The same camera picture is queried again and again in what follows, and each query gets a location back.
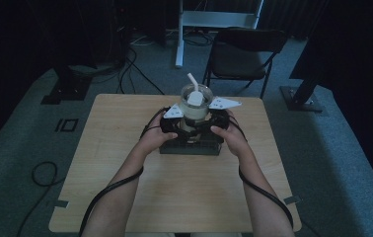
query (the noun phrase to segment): person's right hand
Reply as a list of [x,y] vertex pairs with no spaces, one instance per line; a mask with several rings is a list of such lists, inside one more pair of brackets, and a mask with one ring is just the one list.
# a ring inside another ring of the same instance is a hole
[[226,110],[230,116],[230,124],[227,129],[223,129],[219,126],[212,126],[211,131],[216,135],[224,138],[227,145],[229,146],[230,152],[235,156],[245,155],[245,152],[252,152],[251,147],[248,144],[244,134],[233,124],[239,126],[233,113],[230,110]]

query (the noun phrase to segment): gray carpet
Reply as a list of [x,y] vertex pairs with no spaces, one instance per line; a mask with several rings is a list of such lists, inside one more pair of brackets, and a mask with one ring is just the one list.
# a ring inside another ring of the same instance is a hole
[[[174,40],[169,40],[166,47],[147,41],[138,43],[147,45],[133,46],[137,52],[135,65],[165,94],[178,95],[188,83],[189,72],[201,80],[209,46],[187,44],[184,67],[176,69]],[[288,78],[304,45],[304,41],[290,39],[274,59],[263,98],[292,192],[303,199],[297,208],[306,224],[296,235],[316,236],[308,227],[311,226],[321,236],[373,236],[373,171],[332,93],[316,88],[315,96],[325,112],[315,114],[288,111],[279,91],[279,86],[301,83]],[[129,72],[122,81],[125,93],[159,94],[135,69]],[[52,161],[58,167],[57,180],[66,176],[96,95],[115,93],[117,78],[94,78],[84,101],[41,105],[43,96],[50,93],[56,81],[56,75],[49,70],[36,80],[16,107],[0,131],[0,237],[17,235],[27,213],[46,190],[32,181],[35,165]],[[214,81],[211,89],[217,96],[259,96],[260,82],[254,82],[248,89],[244,89],[245,85],[246,82]],[[74,131],[57,129],[61,119],[77,119]],[[52,174],[48,165],[37,170],[42,183],[48,183]],[[61,188],[62,184],[51,188],[29,216],[21,236],[77,236],[48,230],[53,203]]]

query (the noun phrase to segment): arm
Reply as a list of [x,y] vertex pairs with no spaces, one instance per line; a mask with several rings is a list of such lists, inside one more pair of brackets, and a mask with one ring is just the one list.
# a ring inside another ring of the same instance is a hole
[[[228,113],[231,116],[230,121],[237,124],[233,114],[230,111]],[[212,126],[211,130],[226,140],[232,154],[238,157],[244,176],[253,184],[276,196],[242,132],[234,125],[229,125],[226,130]],[[244,190],[254,236],[294,236],[285,212],[276,203],[247,185],[244,185]]]
[[[148,154],[161,146],[165,141],[176,138],[175,133],[163,133],[159,127],[162,114],[159,114],[141,139],[134,145],[127,158],[116,172],[110,184],[123,180],[137,173],[144,164]],[[83,237],[123,237],[134,197],[138,179],[125,184],[103,196],[95,205],[87,222]]]

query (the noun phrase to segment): person's left hand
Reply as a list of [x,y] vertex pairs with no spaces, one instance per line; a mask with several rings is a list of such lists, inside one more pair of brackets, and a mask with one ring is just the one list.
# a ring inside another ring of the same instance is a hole
[[164,133],[160,127],[160,120],[164,112],[158,114],[149,125],[147,130],[140,140],[137,142],[136,147],[145,152],[144,155],[150,154],[155,149],[159,148],[165,141],[177,138],[178,135],[174,132]]

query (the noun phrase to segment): black stand base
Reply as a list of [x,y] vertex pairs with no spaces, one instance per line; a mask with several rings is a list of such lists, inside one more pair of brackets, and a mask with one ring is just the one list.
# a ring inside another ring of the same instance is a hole
[[68,82],[57,80],[50,95],[44,96],[42,105],[59,105],[61,101],[83,101],[85,100],[92,78],[78,79],[76,83],[69,86]]
[[321,113],[324,110],[324,108],[319,104],[314,94],[310,96],[309,100],[307,100],[306,103],[300,105],[295,103],[293,100],[293,97],[295,95],[295,92],[298,90],[298,87],[282,86],[279,87],[279,89],[281,90],[282,96],[284,97],[285,103],[287,104],[287,108],[289,111]]
[[195,143],[169,140],[165,142],[159,151],[161,154],[181,154],[181,155],[211,155],[220,154],[221,143],[213,134],[202,134],[199,141]]

